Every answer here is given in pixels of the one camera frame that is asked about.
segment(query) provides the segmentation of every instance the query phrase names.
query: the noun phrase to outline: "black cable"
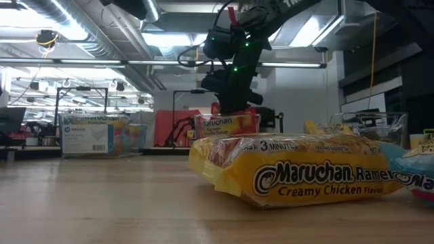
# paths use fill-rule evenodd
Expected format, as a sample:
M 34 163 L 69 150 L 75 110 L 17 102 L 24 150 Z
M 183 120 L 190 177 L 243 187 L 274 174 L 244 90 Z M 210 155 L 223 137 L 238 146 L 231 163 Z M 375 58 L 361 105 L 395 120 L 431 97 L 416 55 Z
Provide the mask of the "black cable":
M 214 21 L 214 25 L 213 25 L 213 27 L 216 27 L 216 26 L 217 26 L 218 19 L 220 18 L 220 15 L 222 14 L 223 10 L 224 10 L 224 9 L 225 9 L 229 4 L 231 4 L 232 2 L 233 2 L 233 0 L 229 0 L 229 1 L 227 1 L 227 2 L 223 5 L 223 7 L 222 7 L 220 10 L 218 10 L 217 18 L 216 18 L 216 20 Z
M 204 41 L 203 43 L 200 43 L 199 45 L 191 46 L 191 47 L 185 49 L 184 51 L 182 51 L 182 52 L 178 55 L 178 59 L 177 59 L 179 65 L 184 66 L 184 67 L 189 67 L 189 68 L 195 68 L 195 67 L 203 66 L 203 65 L 205 65 L 205 64 L 207 64 L 207 63 L 209 63 L 209 62 L 211 62 L 212 60 L 206 60 L 206 61 L 203 61 L 203 62 L 201 62 L 201 63 L 199 63 L 199 64 L 196 64 L 196 62 L 193 63 L 193 61 L 185 60 L 184 62 L 187 62 L 187 64 L 183 64 L 182 61 L 181 61 L 181 57 L 182 57 L 184 54 L 186 54 L 188 51 L 191 51 L 191 50 L 197 49 L 198 47 L 200 47 L 200 46 L 201 46 L 202 44 L 204 44 L 204 43 L 205 43 L 205 41 Z
M 231 4 L 232 2 L 233 2 L 233 0 L 229 0 L 229 1 L 227 1 L 227 2 L 222 6 L 222 8 L 218 10 L 217 17 L 216 17 L 216 20 L 214 21 L 213 28 L 216 27 L 217 22 L 218 22 L 218 19 L 220 18 L 220 15 L 222 14 L 223 10 L 224 10 L 224 9 L 225 9 L 229 4 Z M 177 61 L 178 61 L 179 65 L 184 66 L 184 67 L 189 67 L 189 68 L 195 68 L 195 67 L 203 66 L 203 65 L 205 65 L 205 64 L 207 64 L 207 63 L 209 63 L 209 62 L 211 62 L 212 60 L 206 60 L 206 61 L 203 61 L 203 62 L 201 62 L 201 63 L 199 63 L 199 64 L 196 64 L 196 63 L 191 64 L 191 62 L 189 62 L 189 61 L 185 61 L 185 62 L 187 62 L 187 64 L 183 64 L 183 63 L 181 62 L 181 57 L 182 57 L 184 54 L 186 54 L 188 51 L 191 51 L 191 50 L 197 49 L 198 47 L 200 47 L 200 46 L 201 46 L 202 44 L 204 44 L 205 42 L 206 42 L 206 40 L 205 40 L 203 43 L 200 43 L 199 45 L 193 45 L 193 46 L 187 48 L 186 50 L 182 51 L 182 52 L 178 55 L 178 58 L 177 58 Z

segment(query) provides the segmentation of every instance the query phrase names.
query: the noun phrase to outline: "table surface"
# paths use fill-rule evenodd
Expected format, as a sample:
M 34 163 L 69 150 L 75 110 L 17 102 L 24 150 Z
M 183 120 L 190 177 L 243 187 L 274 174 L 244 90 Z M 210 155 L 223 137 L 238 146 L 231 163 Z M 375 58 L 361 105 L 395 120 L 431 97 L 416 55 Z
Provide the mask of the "table surface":
M 0 165 L 0 243 L 432 243 L 434 209 L 381 199 L 258 210 L 186 157 Z

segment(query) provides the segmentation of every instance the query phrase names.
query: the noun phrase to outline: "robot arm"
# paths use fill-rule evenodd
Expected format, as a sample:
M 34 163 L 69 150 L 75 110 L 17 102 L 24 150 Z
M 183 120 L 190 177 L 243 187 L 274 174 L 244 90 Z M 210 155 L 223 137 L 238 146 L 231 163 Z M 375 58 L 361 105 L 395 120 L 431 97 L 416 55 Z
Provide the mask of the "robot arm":
M 230 29 L 215 26 L 208 33 L 203 52 L 211 59 L 234 57 L 232 65 L 211 72 L 202 88 L 216 92 L 222 114 L 245 110 L 248 102 L 262 104 L 261 95 L 250 89 L 263 49 L 271 49 L 268 37 L 288 19 L 314 6 L 321 0 L 264 1 L 253 7 Z

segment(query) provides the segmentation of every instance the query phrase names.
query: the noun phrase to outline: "ramen noodle block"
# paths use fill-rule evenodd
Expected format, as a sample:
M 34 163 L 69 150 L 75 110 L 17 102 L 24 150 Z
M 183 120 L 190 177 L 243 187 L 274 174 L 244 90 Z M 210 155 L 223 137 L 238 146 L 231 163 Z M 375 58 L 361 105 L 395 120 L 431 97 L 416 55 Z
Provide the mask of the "ramen noodle block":
M 352 135 L 255 134 L 194 143 L 189 165 L 261 209 L 383 196 L 401 188 L 377 142 Z

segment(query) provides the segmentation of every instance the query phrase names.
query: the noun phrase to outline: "orange wire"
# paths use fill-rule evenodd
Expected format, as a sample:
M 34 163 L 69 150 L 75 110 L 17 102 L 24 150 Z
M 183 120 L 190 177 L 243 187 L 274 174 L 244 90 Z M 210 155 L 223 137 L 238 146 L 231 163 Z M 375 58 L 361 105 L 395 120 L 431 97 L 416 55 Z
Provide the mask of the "orange wire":
M 368 109 L 371 106 L 372 88 L 374 87 L 375 49 L 377 40 L 377 12 L 374 15 L 374 40 L 372 44 L 371 88 L 369 92 Z

